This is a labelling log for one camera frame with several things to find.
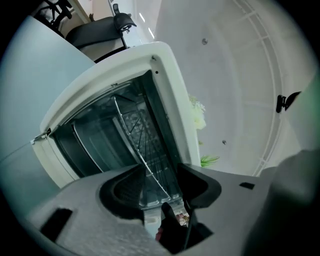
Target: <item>screw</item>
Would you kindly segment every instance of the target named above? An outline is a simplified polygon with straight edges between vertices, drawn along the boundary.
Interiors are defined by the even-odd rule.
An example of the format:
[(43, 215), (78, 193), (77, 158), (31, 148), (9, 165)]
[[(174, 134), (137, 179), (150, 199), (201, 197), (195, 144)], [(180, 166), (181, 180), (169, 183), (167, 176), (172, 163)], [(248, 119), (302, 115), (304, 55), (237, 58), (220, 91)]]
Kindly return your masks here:
[(202, 44), (205, 46), (207, 43), (208, 43), (208, 39), (203, 38), (203, 39), (202, 39)]

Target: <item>green plant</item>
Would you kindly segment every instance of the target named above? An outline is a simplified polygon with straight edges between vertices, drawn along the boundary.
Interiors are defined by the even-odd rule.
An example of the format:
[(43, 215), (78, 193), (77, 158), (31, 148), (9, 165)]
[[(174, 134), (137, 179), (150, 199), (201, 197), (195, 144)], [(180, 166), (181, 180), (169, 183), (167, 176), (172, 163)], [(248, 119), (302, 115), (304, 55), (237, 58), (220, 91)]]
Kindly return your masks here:
[(219, 159), (219, 156), (212, 157), (210, 155), (204, 155), (201, 157), (200, 162), (201, 162), (201, 167), (209, 167), (213, 163), (215, 163)]

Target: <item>dark slot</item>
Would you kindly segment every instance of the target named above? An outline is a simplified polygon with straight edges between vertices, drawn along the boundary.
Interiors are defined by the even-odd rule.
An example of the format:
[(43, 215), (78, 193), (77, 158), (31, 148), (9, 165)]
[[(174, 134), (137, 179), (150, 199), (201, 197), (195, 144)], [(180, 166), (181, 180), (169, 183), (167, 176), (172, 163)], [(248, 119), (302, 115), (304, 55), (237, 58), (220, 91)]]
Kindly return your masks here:
[(42, 226), (40, 232), (52, 242), (55, 242), (71, 214), (72, 210), (57, 209)]
[(253, 190), (255, 187), (255, 184), (249, 183), (249, 182), (242, 182), (240, 185), (240, 187), (249, 189), (249, 190)]

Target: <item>white flower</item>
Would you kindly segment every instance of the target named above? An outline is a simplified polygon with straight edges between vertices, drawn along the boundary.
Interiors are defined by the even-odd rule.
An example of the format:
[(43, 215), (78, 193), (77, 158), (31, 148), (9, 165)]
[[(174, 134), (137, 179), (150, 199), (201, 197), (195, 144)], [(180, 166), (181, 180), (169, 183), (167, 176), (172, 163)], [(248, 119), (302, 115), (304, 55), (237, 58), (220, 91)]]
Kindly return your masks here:
[(202, 130), (206, 127), (206, 121), (205, 121), (205, 106), (202, 105), (196, 97), (190, 96), (190, 106), (191, 106), (191, 114), (194, 120), (195, 128), (198, 130)]

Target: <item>wire rack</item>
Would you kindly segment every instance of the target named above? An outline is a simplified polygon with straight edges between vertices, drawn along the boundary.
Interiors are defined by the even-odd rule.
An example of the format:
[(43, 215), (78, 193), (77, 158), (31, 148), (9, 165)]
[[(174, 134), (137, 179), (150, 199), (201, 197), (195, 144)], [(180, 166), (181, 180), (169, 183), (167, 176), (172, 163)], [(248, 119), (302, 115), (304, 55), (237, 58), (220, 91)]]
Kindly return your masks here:
[(144, 100), (135, 101), (123, 95), (112, 97), (119, 121), (136, 155), (146, 167), (146, 189), (157, 191), (157, 199), (167, 202), (179, 197), (175, 171), (155, 128)]

